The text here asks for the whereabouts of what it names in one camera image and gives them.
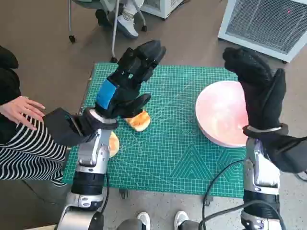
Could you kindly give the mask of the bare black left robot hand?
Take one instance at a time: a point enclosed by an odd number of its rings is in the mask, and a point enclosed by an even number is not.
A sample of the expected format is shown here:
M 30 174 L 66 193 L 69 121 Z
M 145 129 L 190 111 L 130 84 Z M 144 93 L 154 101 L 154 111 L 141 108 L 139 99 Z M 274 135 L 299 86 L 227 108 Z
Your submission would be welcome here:
M 166 53 L 159 40 L 151 40 L 135 49 L 127 48 L 117 69 L 101 84 L 94 109 L 106 118 L 133 118 L 142 112 L 151 95 L 140 95 Z

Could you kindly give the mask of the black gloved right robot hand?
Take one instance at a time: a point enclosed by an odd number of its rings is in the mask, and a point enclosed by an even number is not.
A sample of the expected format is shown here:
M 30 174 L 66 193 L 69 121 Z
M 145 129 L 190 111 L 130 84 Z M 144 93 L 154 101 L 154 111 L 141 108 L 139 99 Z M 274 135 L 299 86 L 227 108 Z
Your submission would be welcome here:
M 286 93 L 285 71 L 272 72 L 254 51 L 227 47 L 224 67 L 237 75 L 245 96 L 248 125 L 257 130 L 280 128 L 279 121 Z

